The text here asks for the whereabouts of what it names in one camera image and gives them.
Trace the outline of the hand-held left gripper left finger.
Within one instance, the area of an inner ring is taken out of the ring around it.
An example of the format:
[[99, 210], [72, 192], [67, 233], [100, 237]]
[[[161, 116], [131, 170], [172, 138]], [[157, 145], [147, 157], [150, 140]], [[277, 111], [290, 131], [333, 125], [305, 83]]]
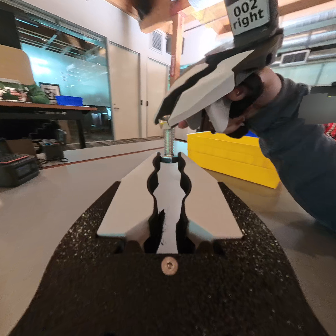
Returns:
[[154, 191], [160, 167], [161, 154], [156, 152], [121, 179], [97, 230], [98, 237], [137, 241], [143, 250], [158, 249], [161, 214]]

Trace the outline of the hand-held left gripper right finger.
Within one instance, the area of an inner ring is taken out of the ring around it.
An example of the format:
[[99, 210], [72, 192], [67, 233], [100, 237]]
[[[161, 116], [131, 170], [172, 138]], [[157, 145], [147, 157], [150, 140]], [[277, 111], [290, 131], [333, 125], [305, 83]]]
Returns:
[[203, 242], [241, 240], [243, 233], [215, 178], [183, 153], [178, 153], [182, 199], [177, 223], [177, 248], [197, 249]]

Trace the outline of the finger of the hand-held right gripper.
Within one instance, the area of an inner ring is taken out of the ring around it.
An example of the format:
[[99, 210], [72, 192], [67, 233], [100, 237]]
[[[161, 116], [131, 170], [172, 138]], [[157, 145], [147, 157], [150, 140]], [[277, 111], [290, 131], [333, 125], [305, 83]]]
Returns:
[[217, 64], [208, 64], [199, 62], [189, 66], [185, 72], [170, 86], [168, 93], [163, 98], [158, 111], [156, 112], [153, 122], [158, 124], [159, 120], [166, 115], [172, 115], [180, 96], [192, 88], [203, 77], [212, 73], [217, 67]]
[[222, 60], [213, 72], [200, 78], [195, 85], [185, 90], [179, 97], [168, 124], [171, 127], [175, 126], [231, 92], [235, 87], [233, 68], [252, 52], [254, 50]]

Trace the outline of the yellow plastic bin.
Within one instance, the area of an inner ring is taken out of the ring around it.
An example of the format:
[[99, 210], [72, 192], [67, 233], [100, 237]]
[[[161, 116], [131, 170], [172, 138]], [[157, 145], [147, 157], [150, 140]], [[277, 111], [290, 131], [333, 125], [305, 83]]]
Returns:
[[202, 168], [276, 189], [279, 175], [260, 148], [259, 138], [231, 138], [211, 132], [187, 135], [188, 157]]

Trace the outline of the silver steel bolt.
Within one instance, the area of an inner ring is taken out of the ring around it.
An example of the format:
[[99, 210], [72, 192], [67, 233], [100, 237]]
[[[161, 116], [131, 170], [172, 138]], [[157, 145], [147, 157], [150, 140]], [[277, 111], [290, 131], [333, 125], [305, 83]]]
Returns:
[[168, 124], [170, 115], [165, 115], [159, 120], [164, 136], [164, 158], [172, 159], [174, 157], [175, 128]]

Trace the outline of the person's right forearm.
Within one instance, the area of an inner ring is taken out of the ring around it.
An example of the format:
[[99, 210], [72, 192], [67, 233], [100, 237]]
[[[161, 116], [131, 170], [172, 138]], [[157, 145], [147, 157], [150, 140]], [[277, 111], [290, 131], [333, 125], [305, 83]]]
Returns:
[[305, 124], [299, 118], [308, 86], [277, 75], [282, 82], [279, 94], [248, 119], [247, 125], [259, 137], [262, 153], [273, 163], [293, 199], [335, 232], [335, 140], [324, 134], [322, 126]]

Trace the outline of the person's right hand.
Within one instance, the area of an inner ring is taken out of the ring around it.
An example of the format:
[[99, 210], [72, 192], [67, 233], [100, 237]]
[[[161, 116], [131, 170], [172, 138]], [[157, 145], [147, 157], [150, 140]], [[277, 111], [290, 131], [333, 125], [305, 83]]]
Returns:
[[[248, 119], [252, 118], [260, 109], [271, 103], [279, 94], [282, 88], [282, 82], [279, 76], [274, 73], [272, 69], [264, 68], [258, 71], [257, 74], [263, 83], [263, 91], [261, 95], [258, 97], [258, 99], [256, 99], [253, 104], [247, 107], [247, 109], [242, 113], [241, 116], [234, 119], [229, 119], [224, 134], [230, 134], [236, 131]], [[248, 93], [249, 90], [246, 87], [239, 85], [236, 86], [233, 91], [225, 95], [225, 98], [233, 102], [240, 101], [244, 99]], [[188, 124], [184, 120], [178, 124], [178, 127], [184, 129], [188, 127]]]

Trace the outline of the white door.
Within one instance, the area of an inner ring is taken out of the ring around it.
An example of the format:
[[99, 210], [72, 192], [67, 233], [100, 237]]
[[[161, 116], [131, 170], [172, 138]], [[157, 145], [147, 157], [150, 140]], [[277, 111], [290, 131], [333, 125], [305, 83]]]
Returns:
[[163, 131], [159, 125], [154, 124], [153, 119], [166, 94], [168, 87], [168, 66], [156, 60], [148, 59], [146, 70], [147, 93], [147, 136], [162, 136]]
[[116, 140], [140, 135], [139, 54], [110, 43], [108, 60], [111, 101]]

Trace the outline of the wooden pillar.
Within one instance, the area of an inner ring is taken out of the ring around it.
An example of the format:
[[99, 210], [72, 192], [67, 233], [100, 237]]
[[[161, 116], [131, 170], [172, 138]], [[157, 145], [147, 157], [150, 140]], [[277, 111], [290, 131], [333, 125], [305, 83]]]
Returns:
[[170, 87], [180, 76], [180, 62], [183, 48], [184, 13], [179, 11], [173, 16], [173, 33], [171, 37]]

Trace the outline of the black battery charger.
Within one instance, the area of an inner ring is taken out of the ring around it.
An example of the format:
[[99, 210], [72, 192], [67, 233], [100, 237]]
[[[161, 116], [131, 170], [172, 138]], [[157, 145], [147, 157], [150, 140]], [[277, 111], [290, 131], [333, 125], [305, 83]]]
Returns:
[[42, 152], [47, 161], [64, 159], [64, 151], [61, 143], [55, 139], [43, 139], [40, 142]]

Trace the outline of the small blue bin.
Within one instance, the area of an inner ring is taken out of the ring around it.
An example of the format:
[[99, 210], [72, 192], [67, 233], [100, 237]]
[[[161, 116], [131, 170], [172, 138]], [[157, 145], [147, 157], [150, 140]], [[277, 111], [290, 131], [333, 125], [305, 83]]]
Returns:
[[81, 97], [59, 95], [59, 96], [56, 96], [55, 98], [56, 98], [57, 104], [60, 106], [75, 106], [75, 107], [83, 106], [83, 98]]

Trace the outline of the dark brown desk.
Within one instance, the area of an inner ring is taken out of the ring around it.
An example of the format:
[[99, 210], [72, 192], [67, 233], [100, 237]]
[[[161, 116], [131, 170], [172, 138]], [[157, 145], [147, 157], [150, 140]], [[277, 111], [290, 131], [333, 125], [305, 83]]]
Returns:
[[0, 120], [74, 120], [77, 124], [79, 144], [86, 148], [83, 120], [84, 116], [96, 107], [61, 106], [56, 104], [39, 104], [21, 101], [0, 102]]

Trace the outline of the framed picture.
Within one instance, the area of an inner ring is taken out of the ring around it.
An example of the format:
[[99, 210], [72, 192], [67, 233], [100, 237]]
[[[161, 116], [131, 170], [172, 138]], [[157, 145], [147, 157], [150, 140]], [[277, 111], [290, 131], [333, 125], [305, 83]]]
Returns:
[[58, 104], [56, 97], [61, 95], [60, 86], [58, 84], [39, 82], [39, 86], [47, 95], [50, 104]]

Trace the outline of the wall air vent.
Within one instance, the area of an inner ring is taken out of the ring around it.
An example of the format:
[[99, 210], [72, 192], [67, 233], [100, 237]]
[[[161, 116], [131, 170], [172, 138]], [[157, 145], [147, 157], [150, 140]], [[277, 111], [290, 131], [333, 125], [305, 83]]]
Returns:
[[300, 65], [307, 62], [310, 49], [283, 53], [280, 57], [279, 66]]
[[163, 41], [163, 35], [160, 31], [153, 31], [151, 33], [151, 42], [150, 42], [150, 49], [162, 53], [162, 41]]

